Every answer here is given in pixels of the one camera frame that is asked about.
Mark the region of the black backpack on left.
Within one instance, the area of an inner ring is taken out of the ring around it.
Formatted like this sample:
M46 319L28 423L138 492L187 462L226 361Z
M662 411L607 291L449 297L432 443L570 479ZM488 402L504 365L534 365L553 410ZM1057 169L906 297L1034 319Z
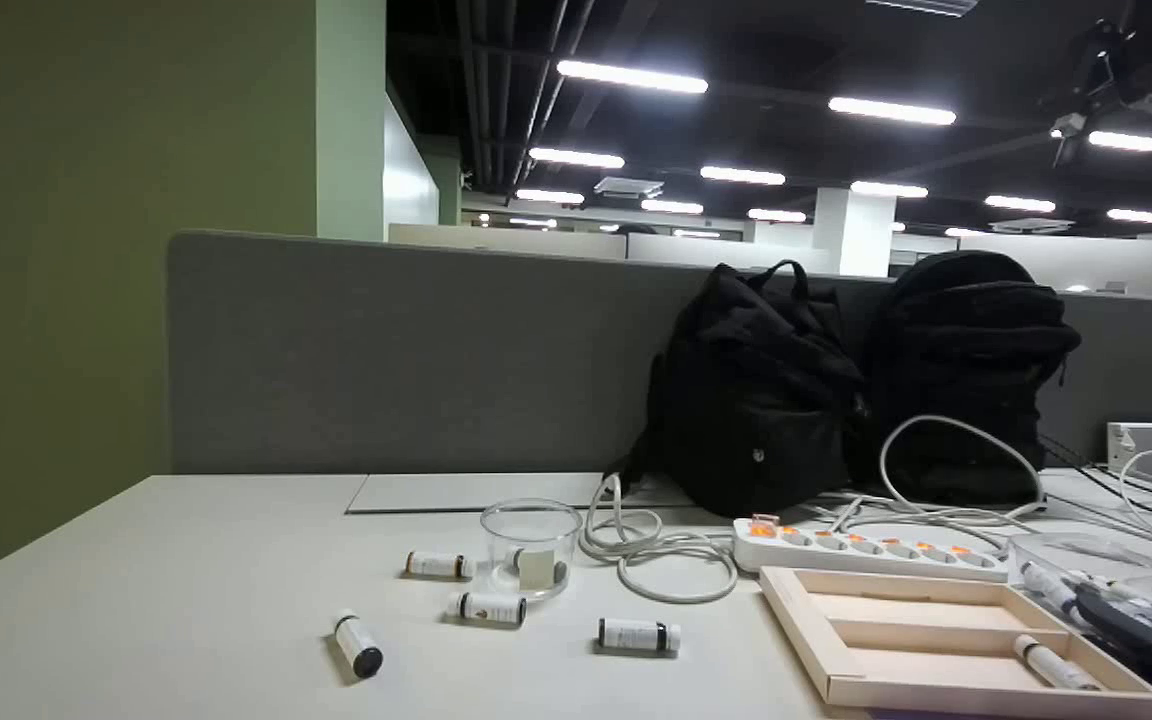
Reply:
M715 266L651 358L648 422L615 477L662 477L715 515L843 487L843 430L863 411L863 377L831 310L794 260Z

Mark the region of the black backpack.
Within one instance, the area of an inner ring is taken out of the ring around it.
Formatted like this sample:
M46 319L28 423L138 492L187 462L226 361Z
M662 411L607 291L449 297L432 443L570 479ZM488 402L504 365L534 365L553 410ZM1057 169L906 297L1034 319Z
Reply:
M715 266L651 358L648 422L615 477L662 477L715 515L843 487L843 430L863 411L863 377L831 310L794 260Z
M855 487L879 477L906 501L1017 507L1043 463L1034 397L1081 345L1065 301L1001 251L942 251L911 266L876 310L863 347L868 415L846 435Z

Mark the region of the clear plastic cup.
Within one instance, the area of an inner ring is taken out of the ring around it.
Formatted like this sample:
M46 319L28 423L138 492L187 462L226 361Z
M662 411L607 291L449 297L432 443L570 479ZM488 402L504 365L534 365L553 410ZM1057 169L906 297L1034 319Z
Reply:
M534 501L534 496L500 501L485 507L480 528L488 537L485 572L497 585L517 590L517 594L553 594L565 582L567 551L577 542L577 507L567 501ZM559 557L553 590L524 590L517 582L510 557L519 550L553 550Z

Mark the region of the white cylinder in cup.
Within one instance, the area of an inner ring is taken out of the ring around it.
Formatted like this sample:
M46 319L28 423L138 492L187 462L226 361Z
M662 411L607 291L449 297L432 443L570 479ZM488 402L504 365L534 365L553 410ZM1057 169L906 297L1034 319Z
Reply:
M553 550L519 550L510 557L517 582L524 590L553 590L559 557Z

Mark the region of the white cylinder back left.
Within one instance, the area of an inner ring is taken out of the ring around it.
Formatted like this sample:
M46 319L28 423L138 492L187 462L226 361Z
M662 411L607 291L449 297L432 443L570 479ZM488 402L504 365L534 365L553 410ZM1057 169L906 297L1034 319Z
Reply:
M408 551L403 577L411 582L472 582L472 560L462 551Z

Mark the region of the white cylinder right of middle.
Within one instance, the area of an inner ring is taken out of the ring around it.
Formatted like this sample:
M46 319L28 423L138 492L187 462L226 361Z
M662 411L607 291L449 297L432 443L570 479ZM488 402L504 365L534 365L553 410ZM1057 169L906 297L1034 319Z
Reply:
M605 615L595 625L595 647L599 653L629 653L629 655L675 655L678 632L662 622L615 622Z

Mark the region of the white multi-socket power strip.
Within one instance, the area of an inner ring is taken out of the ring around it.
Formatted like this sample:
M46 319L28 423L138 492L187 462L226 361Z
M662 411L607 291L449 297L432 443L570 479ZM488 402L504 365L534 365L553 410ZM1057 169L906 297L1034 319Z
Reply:
M735 520L730 557L742 572L759 568L831 568L831 572L897 572L957 577L1004 585L1009 565L957 543L831 531L822 526Z

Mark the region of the grey desk partition panel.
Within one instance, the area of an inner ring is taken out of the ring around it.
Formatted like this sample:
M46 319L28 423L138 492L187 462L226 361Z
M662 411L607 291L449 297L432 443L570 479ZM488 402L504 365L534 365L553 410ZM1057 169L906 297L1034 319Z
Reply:
M181 237L181 471L605 471L648 422L694 269Z

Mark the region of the white cylinder nearest front left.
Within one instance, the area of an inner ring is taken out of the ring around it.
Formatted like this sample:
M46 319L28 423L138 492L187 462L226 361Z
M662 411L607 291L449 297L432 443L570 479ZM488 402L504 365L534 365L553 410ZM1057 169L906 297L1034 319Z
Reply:
M354 612L332 622L332 643L354 679L367 679L384 670L384 647L365 632Z

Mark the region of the black backpack on right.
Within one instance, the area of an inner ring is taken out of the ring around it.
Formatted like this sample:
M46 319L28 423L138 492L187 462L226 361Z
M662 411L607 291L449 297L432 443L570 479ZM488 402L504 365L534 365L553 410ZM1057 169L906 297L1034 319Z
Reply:
M1081 345L1065 301L1001 251L942 251L911 266L876 310L863 347L868 415L846 435L855 487L879 477L906 501L1017 507L1043 463L1034 397Z

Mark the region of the white cylinder in tray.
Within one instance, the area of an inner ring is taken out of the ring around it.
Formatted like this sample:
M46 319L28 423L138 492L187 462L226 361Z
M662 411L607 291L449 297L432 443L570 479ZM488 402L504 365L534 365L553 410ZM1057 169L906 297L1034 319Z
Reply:
M1081 692L1094 692L1094 679L1075 670L1070 661L1065 661L1058 653L1051 653L1046 643L1041 643L1034 638L1018 638L1017 642L1017 661L1041 678L1046 690L1081 690Z

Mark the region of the light wooden tray frame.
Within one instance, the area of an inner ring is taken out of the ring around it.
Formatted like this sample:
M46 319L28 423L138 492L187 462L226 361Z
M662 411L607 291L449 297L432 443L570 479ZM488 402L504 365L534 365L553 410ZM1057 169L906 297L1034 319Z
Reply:
M1004 720L1152 720L1152 683L1004 585L763 568L759 595L829 708ZM1034 638L1094 679L1046 690Z

